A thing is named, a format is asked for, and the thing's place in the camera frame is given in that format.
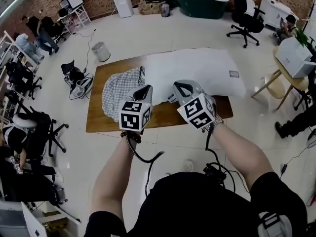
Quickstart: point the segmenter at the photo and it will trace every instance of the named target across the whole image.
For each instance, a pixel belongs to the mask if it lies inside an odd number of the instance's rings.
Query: label tag
[[[174,102],[177,102],[178,99],[177,99],[176,95],[172,93],[172,94],[168,97],[168,101],[172,104],[172,103],[174,103]]]
[[[238,71],[229,70],[229,76],[230,77],[239,78],[239,72]]]

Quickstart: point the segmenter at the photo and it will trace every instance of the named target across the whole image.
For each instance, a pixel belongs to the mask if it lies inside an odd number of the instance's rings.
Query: white pillow
[[[244,97],[246,93],[239,70],[226,50],[198,48],[152,54],[145,69],[145,84],[154,88],[153,105],[167,101],[173,83],[181,79],[197,81],[209,95]]]

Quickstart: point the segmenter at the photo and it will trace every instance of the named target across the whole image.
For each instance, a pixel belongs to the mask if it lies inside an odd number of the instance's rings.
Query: trash can
[[[105,62],[111,55],[103,42],[96,43],[91,50],[94,52],[99,62]]]

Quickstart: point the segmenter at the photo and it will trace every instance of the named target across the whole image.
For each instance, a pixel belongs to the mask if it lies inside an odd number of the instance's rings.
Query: green bathtub
[[[176,0],[183,14],[195,18],[219,19],[228,0]]]

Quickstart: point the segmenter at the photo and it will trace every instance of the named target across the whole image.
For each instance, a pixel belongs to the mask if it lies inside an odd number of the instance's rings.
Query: plaid cloth
[[[106,116],[119,121],[119,102],[130,90],[145,84],[145,68],[139,67],[124,73],[114,74],[106,81],[102,92],[102,110]]]

